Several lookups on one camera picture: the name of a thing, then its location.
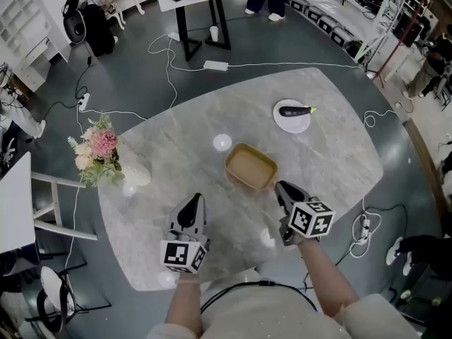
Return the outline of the person's left hand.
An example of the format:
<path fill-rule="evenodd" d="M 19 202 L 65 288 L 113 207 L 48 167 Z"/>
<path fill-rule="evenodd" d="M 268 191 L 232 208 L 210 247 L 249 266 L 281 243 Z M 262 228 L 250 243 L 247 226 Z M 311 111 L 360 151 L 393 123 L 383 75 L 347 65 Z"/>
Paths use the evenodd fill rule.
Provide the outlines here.
<path fill-rule="evenodd" d="M 198 242 L 198 239 L 196 237 L 175 230 L 170 230 L 167 232 L 166 240 L 181 242 Z"/>

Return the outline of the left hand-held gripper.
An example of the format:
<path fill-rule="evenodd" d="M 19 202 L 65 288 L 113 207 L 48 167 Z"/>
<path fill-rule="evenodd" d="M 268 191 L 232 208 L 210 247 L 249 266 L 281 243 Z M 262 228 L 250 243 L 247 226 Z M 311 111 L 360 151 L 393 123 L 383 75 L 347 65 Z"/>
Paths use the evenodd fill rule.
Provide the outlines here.
<path fill-rule="evenodd" d="M 160 263 L 175 273 L 197 274 L 206 258 L 210 240 L 204 234 L 206 221 L 205 199 L 196 193 L 182 200 L 169 215 L 169 230 L 190 234 L 198 242 L 160 242 Z"/>

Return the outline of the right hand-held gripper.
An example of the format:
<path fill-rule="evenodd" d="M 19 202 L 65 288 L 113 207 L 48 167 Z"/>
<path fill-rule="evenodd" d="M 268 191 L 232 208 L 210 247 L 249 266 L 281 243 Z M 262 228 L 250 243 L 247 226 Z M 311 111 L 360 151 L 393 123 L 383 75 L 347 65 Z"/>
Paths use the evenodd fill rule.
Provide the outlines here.
<path fill-rule="evenodd" d="M 285 213 L 279 229 L 284 246 L 295 245 L 295 235 L 319 239 L 329 234 L 336 212 L 323 201 L 310 201 L 304 189 L 283 180 L 275 184 L 275 195 Z"/>

